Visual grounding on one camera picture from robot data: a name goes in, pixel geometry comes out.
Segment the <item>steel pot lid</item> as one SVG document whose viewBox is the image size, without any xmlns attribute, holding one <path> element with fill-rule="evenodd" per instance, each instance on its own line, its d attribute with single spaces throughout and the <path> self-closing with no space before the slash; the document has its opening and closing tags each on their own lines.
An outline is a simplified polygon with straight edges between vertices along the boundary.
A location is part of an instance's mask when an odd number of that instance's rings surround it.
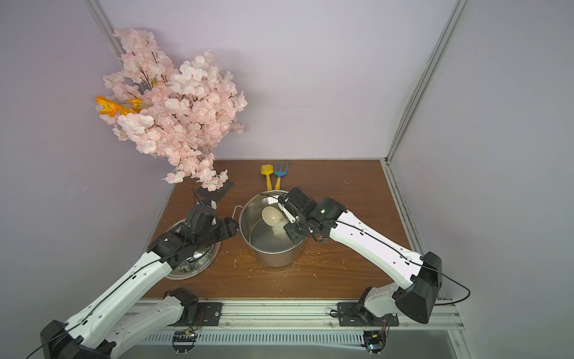
<svg viewBox="0 0 574 359">
<path fill-rule="evenodd" d="M 187 226 L 182 219 L 167 230 L 170 239 L 176 239 L 175 247 L 167 253 L 167 260 L 171 264 L 178 263 L 178 266 L 173 267 L 172 272 L 167 275 L 167 279 L 171 281 L 184 281 L 204 272 L 215 261 L 221 249 L 221 243 L 215 242 L 198 245 L 191 252 L 193 245 L 189 235 L 184 234 L 186 229 Z"/>
</svg>

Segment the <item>stainless steel pot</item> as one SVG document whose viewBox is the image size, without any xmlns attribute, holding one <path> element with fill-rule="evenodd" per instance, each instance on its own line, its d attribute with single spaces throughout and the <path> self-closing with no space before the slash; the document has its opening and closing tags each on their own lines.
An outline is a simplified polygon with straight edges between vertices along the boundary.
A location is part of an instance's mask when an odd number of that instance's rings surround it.
<svg viewBox="0 0 574 359">
<path fill-rule="evenodd" d="M 264 191 L 239 206 L 239 233 L 254 257 L 263 266 L 281 268 L 291 266 L 302 255 L 305 243 L 294 244 L 284 230 L 288 223 L 283 219 L 277 226 L 267 225 L 262 217 L 264 208 L 280 209 L 277 198 L 286 191 Z"/>
</svg>

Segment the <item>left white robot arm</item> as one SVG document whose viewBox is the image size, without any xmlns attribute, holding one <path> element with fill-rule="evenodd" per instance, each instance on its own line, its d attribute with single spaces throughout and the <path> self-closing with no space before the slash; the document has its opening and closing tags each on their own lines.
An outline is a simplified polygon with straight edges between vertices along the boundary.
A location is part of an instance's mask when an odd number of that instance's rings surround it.
<svg viewBox="0 0 574 359">
<path fill-rule="evenodd" d="M 232 217 L 197 204 L 186 219 L 159 235 L 123 276 L 86 308 L 41 332 L 45 358 L 118 358 L 149 335 L 169 325 L 200 321 L 199 299 L 184 288 L 167 292 L 156 305 L 125 320 L 124 315 L 159 281 L 200 250 L 231 239 L 239 230 Z"/>
</svg>

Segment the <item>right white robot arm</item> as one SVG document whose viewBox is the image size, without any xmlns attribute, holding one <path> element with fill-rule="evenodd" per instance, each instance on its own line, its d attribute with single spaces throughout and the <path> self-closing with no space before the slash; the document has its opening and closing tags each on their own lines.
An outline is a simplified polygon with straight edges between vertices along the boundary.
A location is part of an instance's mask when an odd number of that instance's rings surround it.
<svg viewBox="0 0 574 359">
<path fill-rule="evenodd" d="M 293 188 L 278 196 L 277 205 L 287 220 L 284 230 L 291 241 L 332 239 L 356 251 L 392 279 L 390 285 L 365 289 L 349 317 L 376 325 L 386 315 L 402 313 L 417 323 L 429 323 L 442 287 L 439 256 L 400 246 L 330 197 L 316 203 L 299 188 Z"/>
</svg>

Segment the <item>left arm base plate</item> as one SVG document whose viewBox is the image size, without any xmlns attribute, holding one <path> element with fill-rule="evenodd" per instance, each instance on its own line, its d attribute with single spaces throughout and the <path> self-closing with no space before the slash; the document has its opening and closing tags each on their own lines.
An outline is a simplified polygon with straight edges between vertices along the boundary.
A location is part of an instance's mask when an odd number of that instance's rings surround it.
<svg viewBox="0 0 574 359">
<path fill-rule="evenodd" d="M 222 302 L 195 302 L 184 306 L 179 326 L 217 327 L 221 320 Z"/>
</svg>

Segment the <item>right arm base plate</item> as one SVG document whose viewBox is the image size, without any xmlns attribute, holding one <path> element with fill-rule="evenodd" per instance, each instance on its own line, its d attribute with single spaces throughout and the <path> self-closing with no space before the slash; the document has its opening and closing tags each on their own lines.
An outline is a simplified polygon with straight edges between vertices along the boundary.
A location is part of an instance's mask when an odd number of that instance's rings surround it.
<svg viewBox="0 0 574 359">
<path fill-rule="evenodd" d="M 387 314 L 376 317 L 358 302 L 338 302 L 336 309 L 330 311 L 330 316 L 335 318 L 341 327 L 398 327 L 397 314 Z"/>
</svg>

